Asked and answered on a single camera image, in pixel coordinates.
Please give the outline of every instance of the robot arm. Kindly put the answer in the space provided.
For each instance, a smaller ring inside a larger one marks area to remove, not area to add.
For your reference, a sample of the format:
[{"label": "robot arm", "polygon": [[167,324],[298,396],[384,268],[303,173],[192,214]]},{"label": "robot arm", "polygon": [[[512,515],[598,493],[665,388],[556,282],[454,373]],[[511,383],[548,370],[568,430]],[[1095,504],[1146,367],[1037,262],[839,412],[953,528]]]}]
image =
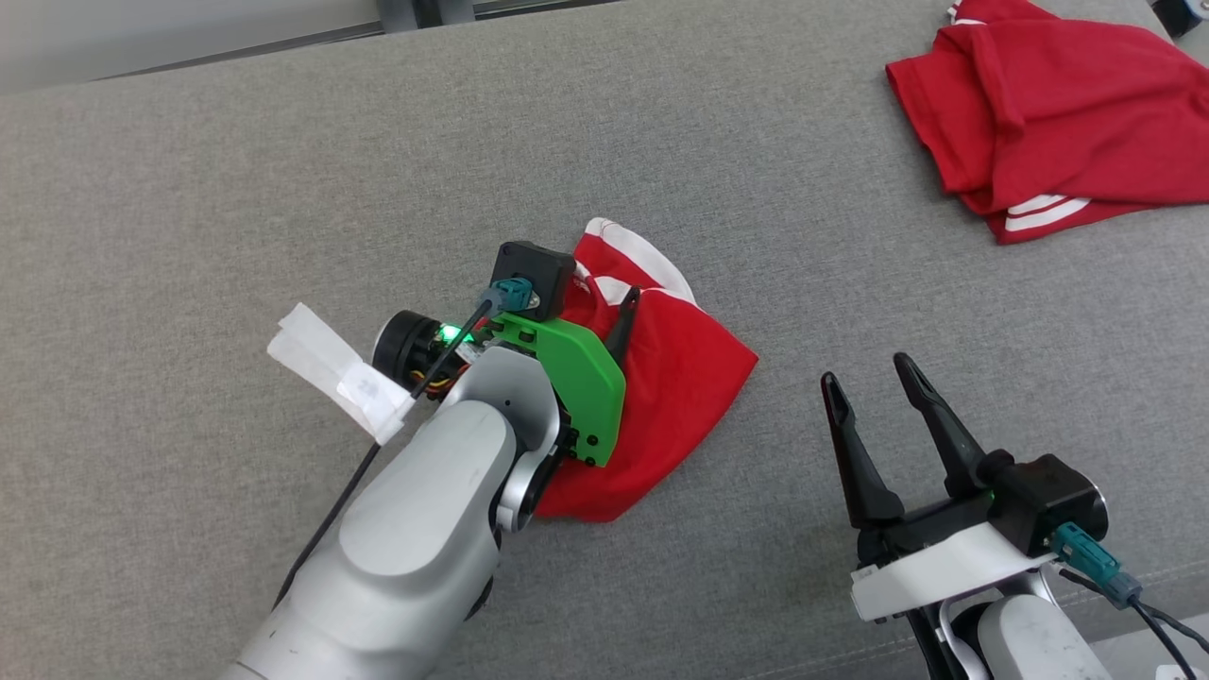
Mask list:
[{"label": "robot arm", "polygon": [[488,348],[348,508],[221,680],[426,676],[485,595],[499,531],[527,523],[559,430],[537,359]]},{"label": "robot arm", "polygon": [[[1098,542],[1109,530],[1099,489],[1053,455],[1017,463],[1002,450],[984,454],[910,357],[896,355],[895,368],[936,442],[949,497],[906,512],[866,451],[839,380],[823,375],[849,519],[860,530],[857,613],[877,623],[906,617],[933,680],[1107,679],[1043,571],[1069,564],[1117,609],[1149,620],[1141,584]],[[987,592],[1000,599],[953,615],[954,604]],[[1191,678],[1170,640],[1152,629]]]}]

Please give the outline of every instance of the white stripe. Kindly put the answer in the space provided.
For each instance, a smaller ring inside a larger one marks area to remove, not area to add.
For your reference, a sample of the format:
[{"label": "white stripe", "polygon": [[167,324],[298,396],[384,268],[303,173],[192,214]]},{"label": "white stripe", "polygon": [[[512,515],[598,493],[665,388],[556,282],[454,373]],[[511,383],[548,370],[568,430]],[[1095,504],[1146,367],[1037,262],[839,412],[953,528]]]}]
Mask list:
[{"label": "white stripe", "polygon": [[[620,305],[621,300],[624,300],[626,294],[630,293],[630,284],[621,281],[620,278],[613,278],[612,276],[597,276],[595,281],[596,281],[596,287],[601,289],[601,295],[604,298],[604,302],[608,304],[608,306],[611,307]],[[677,300],[683,300],[696,307],[696,300],[686,298],[678,290],[669,290],[667,288],[643,288],[642,294],[646,295],[652,290],[658,290],[659,293],[664,293],[666,295],[676,298]]]},{"label": "white stripe", "polygon": [[1008,231],[1024,231],[1026,229],[1036,229],[1039,226],[1048,226],[1060,219],[1069,218],[1070,215],[1082,211],[1089,206],[1092,201],[1087,198],[1071,198],[1065,203],[1058,204],[1043,213],[1032,213],[1031,215],[1024,215],[1013,218],[1007,218],[1003,224],[1003,229]]},{"label": "white stripe", "polygon": [[1041,208],[1048,208],[1059,201],[1065,201],[1068,196],[1060,194],[1041,194],[1034,196],[1028,201],[1020,203],[1019,206],[1013,206],[1007,209],[1010,215],[1023,215],[1024,213],[1031,213],[1034,211],[1040,211]]},{"label": "white stripe", "polygon": [[629,258],[647,276],[655,280],[661,288],[675,292],[676,296],[696,304],[696,298],[693,296],[693,289],[689,288],[688,281],[684,281],[684,275],[646,238],[603,218],[596,218],[588,223],[584,232],[600,236],[601,241]]}]

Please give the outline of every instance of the red shirt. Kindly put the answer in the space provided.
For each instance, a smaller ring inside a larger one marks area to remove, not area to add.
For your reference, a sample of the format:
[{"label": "red shirt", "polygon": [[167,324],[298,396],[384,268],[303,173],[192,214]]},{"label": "red shirt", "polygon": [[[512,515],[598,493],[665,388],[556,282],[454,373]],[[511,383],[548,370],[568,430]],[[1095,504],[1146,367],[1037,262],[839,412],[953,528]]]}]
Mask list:
[{"label": "red shirt", "polygon": [[886,74],[944,190],[1000,243],[1209,201],[1209,70],[1149,30],[965,0]]},{"label": "red shirt", "polygon": [[612,521],[705,439],[757,357],[696,306],[676,265],[629,229],[594,219],[575,247],[575,261],[562,318],[604,339],[631,286],[642,288],[642,298],[623,367],[625,404],[613,455],[604,467],[563,461],[537,514]]}]

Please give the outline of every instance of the gray couch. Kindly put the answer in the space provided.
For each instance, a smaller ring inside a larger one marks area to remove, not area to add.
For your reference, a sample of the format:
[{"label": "gray couch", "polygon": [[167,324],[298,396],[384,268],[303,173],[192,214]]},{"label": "gray couch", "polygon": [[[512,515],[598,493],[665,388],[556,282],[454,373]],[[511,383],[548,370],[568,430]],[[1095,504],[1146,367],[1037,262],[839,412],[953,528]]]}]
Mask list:
[{"label": "gray couch", "polygon": [[[0,99],[0,678],[216,675],[366,445],[265,355],[277,319],[306,301],[365,352],[596,215],[760,363],[621,519],[508,537],[435,678],[924,676],[849,603],[817,387],[938,500],[898,350],[988,446],[1094,478],[1153,604],[1209,610],[1209,209],[996,247],[883,73],[947,4],[630,0]],[[1091,639],[1139,628],[1057,589]]]}]

